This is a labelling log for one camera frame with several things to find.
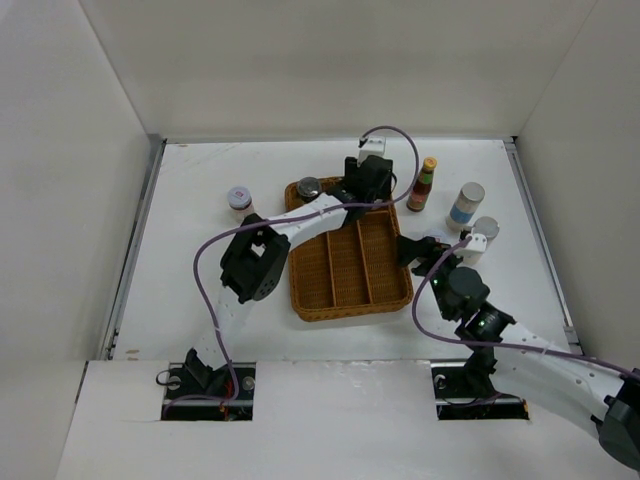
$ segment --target metal frame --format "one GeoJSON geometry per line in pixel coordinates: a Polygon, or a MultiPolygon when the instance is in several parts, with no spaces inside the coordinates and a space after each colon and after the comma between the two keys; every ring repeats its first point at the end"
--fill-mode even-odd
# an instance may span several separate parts
{"type": "Polygon", "coordinates": [[[540,223],[540,219],[538,218],[536,207],[533,203],[533,197],[531,196],[531,191],[529,190],[529,185],[527,184],[524,170],[522,169],[522,163],[520,162],[520,157],[518,156],[516,144],[513,140],[511,142],[505,141],[504,147],[507,151],[509,163],[511,164],[511,168],[513,169],[513,173],[518,184],[518,189],[520,190],[525,209],[529,216],[529,223],[531,223],[531,225],[533,226],[533,233],[536,238],[536,243],[538,244],[538,248],[543,253],[549,275],[551,275],[553,286],[555,287],[556,295],[558,296],[558,301],[560,302],[560,306],[562,307],[565,324],[567,325],[567,327],[573,328],[571,313],[569,312],[569,307],[567,306],[567,301],[564,297],[564,292],[562,291],[562,287],[560,285],[560,278],[558,277],[556,267],[553,264],[553,259],[551,258],[551,252],[549,251],[547,239],[545,238],[544,232],[542,231],[542,225],[540,223]]]}
{"type": "Polygon", "coordinates": [[[149,165],[142,184],[138,209],[133,220],[133,227],[129,239],[129,248],[127,249],[122,271],[120,272],[118,288],[111,308],[105,315],[104,334],[97,352],[97,358],[99,360],[112,359],[113,349],[115,348],[118,333],[120,332],[120,324],[122,323],[122,313],[127,303],[127,297],[129,296],[133,270],[138,260],[138,251],[142,242],[144,227],[147,222],[149,209],[151,208],[153,191],[155,190],[158,174],[160,173],[164,148],[167,144],[166,140],[163,140],[159,135],[149,135],[149,141],[151,143],[149,165]]]}

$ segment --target basket divider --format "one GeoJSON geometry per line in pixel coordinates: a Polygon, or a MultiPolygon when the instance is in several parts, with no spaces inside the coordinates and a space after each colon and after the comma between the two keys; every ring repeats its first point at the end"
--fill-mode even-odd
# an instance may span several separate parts
{"type": "Polygon", "coordinates": [[[356,222],[356,230],[358,231],[358,240],[360,240],[360,254],[362,256],[362,269],[364,270],[364,278],[367,283],[367,295],[369,296],[369,303],[373,303],[373,294],[371,293],[371,280],[369,278],[369,271],[367,270],[367,257],[364,254],[364,237],[362,236],[362,230],[360,229],[360,220],[356,222]]]}
{"type": "Polygon", "coordinates": [[[329,260],[329,278],[331,279],[331,298],[333,299],[333,306],[337,307],[336,281],[333,276],[333,262],[331,261],[331,235],[329,232],[323,233],[323,235],[327,239],[327,259],[329,260]]]}

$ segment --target screw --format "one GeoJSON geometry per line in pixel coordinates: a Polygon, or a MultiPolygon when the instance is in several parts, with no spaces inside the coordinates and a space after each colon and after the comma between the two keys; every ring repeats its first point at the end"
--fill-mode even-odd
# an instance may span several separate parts
{"type": "Polygon", "coordinates": [[[256,387],[256,381],[253,377],[244,377],[242,379],[242,388],[244,390],[250,391],[256,387]]]}
{"type": "Polygon", "coordinates": [[[438,390],[444,390],[447,387],[447,377],[439,373],[434,377],[433,384],[438,390]]]}

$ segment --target table surface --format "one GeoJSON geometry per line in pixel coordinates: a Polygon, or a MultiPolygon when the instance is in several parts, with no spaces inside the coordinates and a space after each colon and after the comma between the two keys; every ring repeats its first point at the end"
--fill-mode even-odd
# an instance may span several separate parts
{"type": "MultiPolygon", "coordinates": [[[[460,187],[481,183],[486,198],[474,218],[490,215],[500,234],[476,265],[491,288],[489,300],[527,328],[567,348],[564,316],[536,244],[505,146],[499,140],[417,139],[422,157],[435,156],[434,188],[424,212],[397,205],[404,235],[420,238],[438,228],[460,187]]],[[[147,218],[124,309],[116,359],[182,361],[211,319],[196,289],[192,262],[208,238],[237,226],[226,192],[247,186],[257,212],[284,211],[284,189],[304,176],[340,175],[345,156],[357,155],[356,139],[308,142],[168,145],[147,218]]],[[[388,138],[397,191],[408,187],[413,156],[408,144],[388,138]]],[[[219,261],[229,240],[214,244],[201,260],[212,298],[220,286],[219,261]]],[[[414,287],[419,278],[413,277],[414,287]]],[[[441,319],[430,289],[419,305],[426,328],[453,337],[455,324],[441,319]]],[[[234,346],[235,361],[393,360],[463,358],[465,347],[428,339],[413,325],[410,307],[388,314],[307,323],[291,308],[288,274],[257,304],[234,346]]]]}
{"type": "Polygon", "coordinates": [[[160,422],[161,361],[91,362],[58,480],[624,479],[566,420],[438,421],[424,361],[258,362],[251,422],[160,422]]]}

